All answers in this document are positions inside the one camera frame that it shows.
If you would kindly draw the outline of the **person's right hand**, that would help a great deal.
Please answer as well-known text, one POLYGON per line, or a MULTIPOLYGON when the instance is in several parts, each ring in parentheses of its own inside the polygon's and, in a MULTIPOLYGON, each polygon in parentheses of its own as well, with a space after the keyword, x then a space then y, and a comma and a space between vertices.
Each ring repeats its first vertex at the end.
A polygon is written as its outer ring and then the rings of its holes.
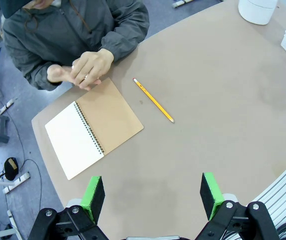
POLYGON ((72 68, 70 66, 60 66, 53 64, 47 69, 47 80, 51 83, 70 82, 74 83, 71 76, 72 68))

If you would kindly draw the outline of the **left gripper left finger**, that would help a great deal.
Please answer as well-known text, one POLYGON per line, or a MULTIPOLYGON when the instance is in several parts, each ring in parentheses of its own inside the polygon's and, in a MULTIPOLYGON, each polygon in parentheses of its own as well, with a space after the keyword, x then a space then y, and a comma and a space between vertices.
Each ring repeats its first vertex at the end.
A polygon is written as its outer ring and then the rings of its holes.
POLYGON ((53 208, 39 211, 28 236, 29 240, 106 240, 108 237, 98 226, 99 216, 105 199, 101 176, 93 176, 80 204, 66 207, 57 212, 53 208))

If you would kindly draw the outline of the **person's left hand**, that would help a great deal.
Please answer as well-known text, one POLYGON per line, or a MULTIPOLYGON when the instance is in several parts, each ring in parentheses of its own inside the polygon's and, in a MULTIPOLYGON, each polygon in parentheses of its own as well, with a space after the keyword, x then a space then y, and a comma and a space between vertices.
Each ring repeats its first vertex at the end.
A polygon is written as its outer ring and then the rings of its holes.
POLYGON ((84 90, 90 90, 91 85, 99 85, 100 77, 105 75, 114 61, 114 55, 102 48, 97 52, 86 51, 72 64, 72 83, 84 90))

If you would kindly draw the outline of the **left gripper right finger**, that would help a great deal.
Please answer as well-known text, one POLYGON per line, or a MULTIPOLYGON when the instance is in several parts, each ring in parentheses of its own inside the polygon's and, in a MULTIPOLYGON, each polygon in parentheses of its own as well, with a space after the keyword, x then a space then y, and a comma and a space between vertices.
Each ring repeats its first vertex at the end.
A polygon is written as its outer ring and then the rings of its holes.
POLYGON ((280 237, 266 205, 260 201, 247 206, 226 200, 213 173, 204 172, 200 196, 208 219, 197 240, 222 240, 227 233, 242 240, 278 240, 280 237))

